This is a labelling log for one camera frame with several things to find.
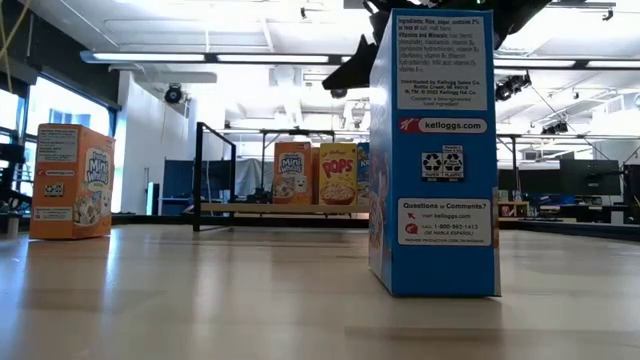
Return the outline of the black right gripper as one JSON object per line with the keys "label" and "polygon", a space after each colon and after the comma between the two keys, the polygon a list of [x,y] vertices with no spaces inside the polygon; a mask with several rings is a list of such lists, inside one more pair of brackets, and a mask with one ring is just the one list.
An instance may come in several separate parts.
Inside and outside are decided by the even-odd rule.
{"label": "black right gripper", "polygon": [[[370,13],[374,41],[379,44],[393,9],[418,10],[494,10],[494,49],[498,50],[509,35],[519,32],[552,0],[363,0]],[[378,46],[361,41],[355,54],[322,81],[329,91],[367,88]]]}

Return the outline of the black computer monitor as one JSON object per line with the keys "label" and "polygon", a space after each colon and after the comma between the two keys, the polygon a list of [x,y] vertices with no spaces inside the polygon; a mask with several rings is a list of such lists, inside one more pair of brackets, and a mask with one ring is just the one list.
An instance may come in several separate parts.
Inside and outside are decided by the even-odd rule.
{"label": "black computer monitor", "polygon": [[618,196],[621,194],[620,175],[616,160],[560,161],[561,187],[569,195]]}
{"label": "black computer monitor", "polygon": [[640,165],[623,166],[624,202],[630,207],[640,207]]}
{"label": "black computer monitor", "polygon": [[527,194],[561,194],[562,184],[559,170],[538,169],[519,170],[516,182],[512,169],[498,170],[498,188],[504,191],[516,191]]}

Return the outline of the black metal shelf bracket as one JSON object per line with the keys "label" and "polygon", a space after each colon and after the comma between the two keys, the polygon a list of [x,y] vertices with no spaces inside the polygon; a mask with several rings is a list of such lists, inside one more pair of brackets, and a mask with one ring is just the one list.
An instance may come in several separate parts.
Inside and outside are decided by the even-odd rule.
{"label": "black metal shelf bracket", "polygon": [[211,210],[211,205],[227,205],[236,200],[236,145],[205,122],[196,123],[193,162],[192,229],[216,225],[209,218],[233,218],[229,211]]}

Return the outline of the large window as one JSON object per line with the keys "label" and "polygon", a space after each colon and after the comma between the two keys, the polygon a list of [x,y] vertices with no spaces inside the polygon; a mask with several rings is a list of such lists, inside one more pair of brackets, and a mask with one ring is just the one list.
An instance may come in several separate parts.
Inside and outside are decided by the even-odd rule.
{"label": "large window", "polygon": [[37,132],[42,124],[73,124],[110,135],[115,112],[52,80],[39,77],[33,85],[0,80],[0,143],[25,148],[13,189],[32,196]]}

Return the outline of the small wooden cubby shelf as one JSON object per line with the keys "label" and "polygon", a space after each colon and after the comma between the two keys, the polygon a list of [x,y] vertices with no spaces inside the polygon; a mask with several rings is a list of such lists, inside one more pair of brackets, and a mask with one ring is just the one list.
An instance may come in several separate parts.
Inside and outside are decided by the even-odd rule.
{"label": "small wooden cubby shelf", "polygon": [[498,203],[501,218],[525,218],[530,215],[530,206],[526,201],[506,201]]}

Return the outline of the dark blue partition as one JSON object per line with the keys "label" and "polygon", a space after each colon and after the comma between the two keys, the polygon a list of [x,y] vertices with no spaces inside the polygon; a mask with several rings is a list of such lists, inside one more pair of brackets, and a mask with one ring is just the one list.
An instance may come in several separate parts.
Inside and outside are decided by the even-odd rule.
{"label": "dark blue partition", "polygon": [[[202,203],[227,202],[231,192],[231,161],[202,161],[201,191]],[[166,160],[162,196],[160,197],[163,216],[180,216],[194,203],[194,162],[188,160]]]}

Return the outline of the yellow Corn Pops cereal box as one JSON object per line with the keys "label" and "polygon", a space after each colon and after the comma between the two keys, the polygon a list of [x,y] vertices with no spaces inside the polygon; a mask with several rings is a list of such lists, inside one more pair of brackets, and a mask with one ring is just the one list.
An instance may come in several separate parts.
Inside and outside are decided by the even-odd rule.
{"label": "yellow Corn Pops cereal box", "polygon": [[324,143],[319,150],[319,203],[356,203],[356,144]]}

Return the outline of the blue Rice Krispies cereal box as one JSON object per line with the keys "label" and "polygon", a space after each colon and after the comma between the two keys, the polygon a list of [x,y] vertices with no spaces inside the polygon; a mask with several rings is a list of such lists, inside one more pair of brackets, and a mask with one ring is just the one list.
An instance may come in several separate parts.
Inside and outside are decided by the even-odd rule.
{"label": "blue Rice Krispies cereal box", "polygon": [[395,296],[501,293],[493,16],[396,9],[370,73],[370,270]]}
{"label": "blue Rice Krispies cereal box", "polygon": [[357,204],[365,206],[369,204],[369,144],[358,143],[356,147],[357,155]]}

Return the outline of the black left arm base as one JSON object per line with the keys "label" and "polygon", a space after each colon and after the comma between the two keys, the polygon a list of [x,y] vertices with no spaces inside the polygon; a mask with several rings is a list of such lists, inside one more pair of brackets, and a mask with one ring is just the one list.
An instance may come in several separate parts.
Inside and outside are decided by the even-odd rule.
{"label": "black left arm base", "polygon": [[7,218],[21,218],[20,212],[31,205],[31,197],[13,189],[18,166],[25,164],[25,148],[0,143],[0,236],[6,234]]}

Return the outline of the grey tarp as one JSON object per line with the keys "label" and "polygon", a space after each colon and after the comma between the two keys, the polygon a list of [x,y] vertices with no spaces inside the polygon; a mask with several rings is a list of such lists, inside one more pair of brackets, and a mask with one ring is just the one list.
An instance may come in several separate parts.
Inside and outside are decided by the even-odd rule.
{"label": "grey tarp", "polygon": [[238,159],[236,161],[235,194],[246,196],[253,194],[256,188],[265,191],[272,189],[274,163],[259,159]]}

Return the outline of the orange Mini Wheats cereal box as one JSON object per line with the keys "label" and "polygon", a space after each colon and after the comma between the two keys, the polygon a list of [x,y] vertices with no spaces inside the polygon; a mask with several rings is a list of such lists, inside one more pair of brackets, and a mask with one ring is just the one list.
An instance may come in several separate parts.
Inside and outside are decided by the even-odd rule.
{"label": "orange Mini Wheats cereal box", "polygon": [[313,203],[313,150],[310,142],[279,142],[274,149],[274,204]]}
{"label": "orange Mini Wheats cereal box", "polygon": [[29,236],[109,235],[115,139],[73,124],[41,124],[37,137]]}

